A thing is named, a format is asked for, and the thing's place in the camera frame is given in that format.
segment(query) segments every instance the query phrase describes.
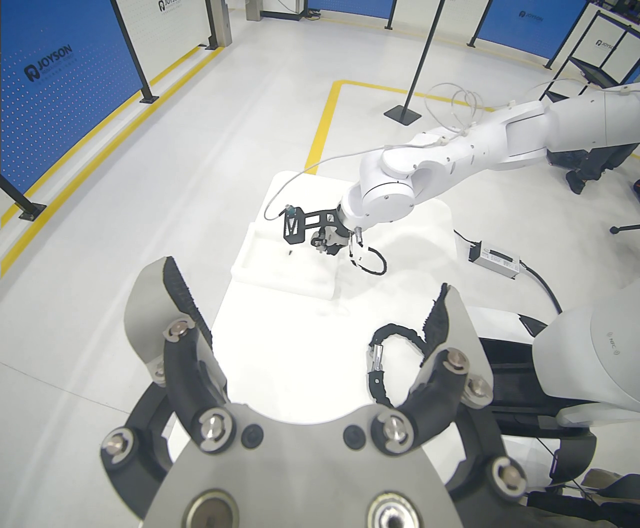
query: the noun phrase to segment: black pole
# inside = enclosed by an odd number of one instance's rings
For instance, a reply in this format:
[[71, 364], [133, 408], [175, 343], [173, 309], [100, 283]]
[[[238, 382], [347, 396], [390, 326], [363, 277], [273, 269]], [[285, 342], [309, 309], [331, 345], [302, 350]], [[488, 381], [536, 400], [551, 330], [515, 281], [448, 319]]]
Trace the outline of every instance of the black pole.
[[427, 52], [429, 51], [429, 47], [431, 46], [431, 41], [433, 40], [433, 35], [436, 32], [436, 26], [438, 26], [438, 21], [440, 20], [440, 14], [442, 13], [442, 8], [444, 7], [445, 0], [440, 0], [438, 4], [438, 9], [436, 9], [436, 15], [433, 17], [433, 22], [431, 23], [431, 29], [429, 30], [429, 36], [427, 37], [427, 42], [424, 44], [424, 50], [422, 52], [422, 56], [420, 57], [420, 62], [418, 63], [418, 69], [415, 71], [415, 75], [413, 77], [413, 82], [411, 83], [411, 88], [409, 89], [409, 93], [406, 95], [406, 101], [404, 102], [404, 106], [396, 106], [391, 110], [387, 110], [385, 115], [390, 117], [394, 121], [398, 121], [403, 125], [407, 126], [413, 123], [416, 119], [421, 117], [418, 112], [414, 112], [409, 110], [409, 101], [411, 101], [411, 97], [413, 95], [413, 91], [415, 90], [415, 85], [418, 83], [418, 78], [420, 77], [420, 72], [422, 71], [422, 66], [424, 65], [424, 60], [427, 57]]
[[484, 13], [482, 13], [482, 18], [480, 18], [480, 22], [478, 23], [478, 27], [476, 28], [476, 32], [474, 33], [474, 36], [471, 37], [471, 40], [469, 41], [467, 46], [476, 47], [476, 38], [478, 38], [478, 33], [480, 33], [480, 28], [484, 24], [484, 19], [486, 18], [487, 14], [489, 13], [489, 8], [491, 7], [492, 3], [493, 3], [493, 0], [489, 0], [489, 3], [486, 5], [486, 8], [484, 8]]
[[628, 33], [628, 31], [626, 29], [622, 32], [622, 35], [620, 35], [620, 38], [618, 39], [618, 41], [613, 45], [613, 48], [611, 48], [611, 51], [609, 51], [607, 56], [602, 61], [602, 64], [600, 64], [600, 66], [599, 66], [600, 69], [602, 69], [602, 67], [605, 65], [605, 62], [607, 62], [609, 60], [609, 57], [611, 57], [611, 55], [613, 55], [613, 52], [616, 49], [618, 49], [618, 45], [620, 44], [620, 42], [622, 42], [622, 39], [627, 36], [627, 33]]
[[638, 59], [638, 62], [636, 62], [636, 64], [634, 64], [634, 66], [629, 70], [629, 73], [625, 76], [624, 79], [622, 79], [622, 84], [627, 84], [629, 82], [629, 79], [631, 78], [631, 75], [633, 75], [638, 68], [640, 68], [640, 59]]
[[582, 41], [584, 40], [584, 37], [587, 35], [587, 33], [589, 33], [589, 30], [591, 29], [591, 27], [592, 27], [593, 23], [596, 21], [596, 19], [600, 16], [600, 13], [601, 13], [601, 11], [598, 10], [596, 12], [596, 14], [593, 16], [593, 18], [591, 19], [591, 22], [589, 22], [589, 25], [587, 26], [587, 29], [584, 30], [584, 32], [582, 33], [582, 35], [578, 39], [578, 42], [575, 43], [575, 46], [573, 46], [573, 49], [571, 50], [571, 53], [566, 56], [566, 59], [564, 59], [564, 62], [562, 64], [562, 66], [560, 66], [560, 69], [556, 72], [556, 74], [554, 75], [554, 78], [551, 79], [551, 82], [545, 88], [545, 91], [542, 92], [542, 95], [540, 96], [540, 99], [538, 99], [538, 100], [542, 101], [545, 98], [545, 95], [549, 91], [549, 88], [551, 88], [551, 86], [553, 86], [553, 84], [556, 81], [556, 79], [560, 76], [560, 73], [562, 72], [562, 70], [564, 70], [564, 67], [568, 64], [569, 59], [571, 57], [573, 57], [573, 54], [575, 53], [575, 50], [578, 49], [578, 46], [582, 43]]
[[207, 6], [207, 18], [209, 19], [209, 28], [211, 29], [211, 36], [209, 37], [209, 45], [206, 49], [217, 49], [218, 39], [216, 38], [216, 28], [213, 24], [213, 9], [211, 8], [211, 0], [204, 0]]
[[397, 3], [398, 3], [398, 0], [394, 0], [394, 2], [391, 4], [391, 12], [389, 13], [389, 20], [387, 21], [387, 25], [385, 26], [385, 29], [393, 29], [391, 27], [391, 22], [394, 21], [394, 13], [396, 12]]
[[22, 220], [33, 222], [46, 207], [46, 205], [30, 202], [29, 199], [16, 189], [2, 174], [0, 174], [0, 189], [9, 195], [15, 202], [15, 205], [22, 209], [22, 214], [20, 215], [20, 219]]
[[136, 55], [136, 50], [133, 49], [133, 44], [131, 43], [131, 39], [129, 38], [129, 32], [127, 31], [127, 27], [124, 25], [124, 20], [122, 19], [122, 13], [120, 13], [120, 8], [118, 7], [118, 3], [116, 0], [111, 0], [111, 7], [113, 8], [113, 12], [116, 15], [116, 20], [118, 21], [118, 25], [120, 26], [120, 31], [122, 32], [122, 36], [124, 37], [124, 42], [127, 44], [127, 48], [129, 48], [129, 54], [131, 55], [131, 59], [133, 60], [133, 65], [136, 67], [136, 71], [138, 72], [138, 76], [140, 77], [140, 82], [142, 83], [142, 99], [140, 102], [145, 102], [147, 104], [151, 104], [158, 99], [157, 95], [153, 95], [151, 93], [151, 88], [149, 88], [149, 83], [145, 78], [145, 74], [142, 71], [142, 67], [140, 66], [140, 61], [138, 60], [138, 55]]
[[571, 29], [569, 30], [569, 33], [566, 34], [566, 37], [564, 38], [564, 40], [562, 41], [562, 44], [560, 44], [560, 46], [558, 47], [558, 49], [556, 49], [556, 52], [554, 53], [554, 56], [551, 57], [549, 59], [549, 62], [547, 64], [545, 64], [545, 68], [547, 70], [551, 69], [551, 64], [554, 63], [554, 60], [556, 60], [558, 54], [560, 53], [560, 50], [564, 47], [564, 45], [566, 44], [566, 41], [569, 40], [569, 37], [571, 36], [571, 34], [573, 33], [573, 30], [575, 29], [575, 27], [578, 25], [578, 22], [580, 22], [580, 19], [582, 18], [582, 15], [584, 15], [584, 12], [587, 10], [587, 6], [590, 4], [591, 2], [589, 0], [585, 0], [584, 2], [584, 6], [582, 7], [582, 11], [580, 11], [580, 14], [578, 15], [578, 18], [575, 19], [575, 22], [573, 23], [573, 25], [571, 26]]

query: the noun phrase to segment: power adapter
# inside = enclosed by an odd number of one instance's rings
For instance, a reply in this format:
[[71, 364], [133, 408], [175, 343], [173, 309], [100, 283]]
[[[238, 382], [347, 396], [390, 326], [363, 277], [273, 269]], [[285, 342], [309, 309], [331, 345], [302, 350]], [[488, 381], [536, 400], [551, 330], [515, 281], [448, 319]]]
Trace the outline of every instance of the power adapter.
[[516, 275], [520, 272], [520, 258], [518, 255], [482, 241], [471, 246], [469, 262], [475, 262], [483, 268], [490, 269], [509, 278], [516, 278]]

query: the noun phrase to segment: metal bolt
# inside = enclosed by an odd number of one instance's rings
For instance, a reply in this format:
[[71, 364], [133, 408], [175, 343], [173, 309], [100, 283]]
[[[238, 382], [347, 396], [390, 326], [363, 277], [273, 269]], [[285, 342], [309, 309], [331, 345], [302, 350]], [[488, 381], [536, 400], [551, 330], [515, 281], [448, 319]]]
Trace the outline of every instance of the metal bolt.
[[187, 321], [176, 321], [173, 326], [170, 328], [169, 333], [171, 335], [181, 336], [184, 335], [187, 330], [189, 330], [189, 325]]
[[225, 434], [225, 422], [222, 416], [214, 414], [211, 418], [207, 419], [200, 428], [202, 438], [208, 440], [218, 440]]
[[127, 441], [124, 439], [122, 435], [113, 435], [106, 442], [106, 446], [104, 450], [110, 456], [116, 456], [117, 454], [124, 453], [124, 450], [127, 448]]
[[489, 394], [489, 384], [483, 378], [470, 378], [467, 385], [471, 394], [478, 398], [484, 398]]
[[502, 468], [498, 475], [510, 490], [517, 490], [522, 482], [522, 475], [515, 466]]
[[449, 350], [447, 361], [457, 371], [461, 371], [467, 366], [466, 356], [458, 350]]
[[387, 440], [393, 440], [398, 443], [405, 440], [407, 436], [406, 426], [397, 416], [391, 416], [385, 420], [382, 430]]

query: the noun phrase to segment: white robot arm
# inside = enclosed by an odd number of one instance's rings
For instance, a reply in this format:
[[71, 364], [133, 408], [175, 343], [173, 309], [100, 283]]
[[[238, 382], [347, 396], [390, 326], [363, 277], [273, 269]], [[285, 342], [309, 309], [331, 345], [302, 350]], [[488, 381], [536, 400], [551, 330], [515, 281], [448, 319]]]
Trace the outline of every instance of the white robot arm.
[[493, 112], [464, 134], [437, 128], [404, 148], [366, 154], [360, 181], [342, 198], [339, 219], [351, 232], [404, 218], [484, 169], [536, 163], [560, 152], [640, 143], [640, 83], [588, 92], [544, 107], [527, 102]]

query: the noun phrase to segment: black shoe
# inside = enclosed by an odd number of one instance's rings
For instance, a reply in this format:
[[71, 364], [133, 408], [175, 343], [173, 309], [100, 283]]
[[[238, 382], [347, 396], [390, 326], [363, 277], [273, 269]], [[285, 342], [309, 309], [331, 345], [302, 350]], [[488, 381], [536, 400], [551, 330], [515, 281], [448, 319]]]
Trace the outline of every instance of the black shoe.
[[584, 189], [584, 182], [578, 177], [575, 170], [569, 171], [565, 179], [575, 194], [579, 195]]

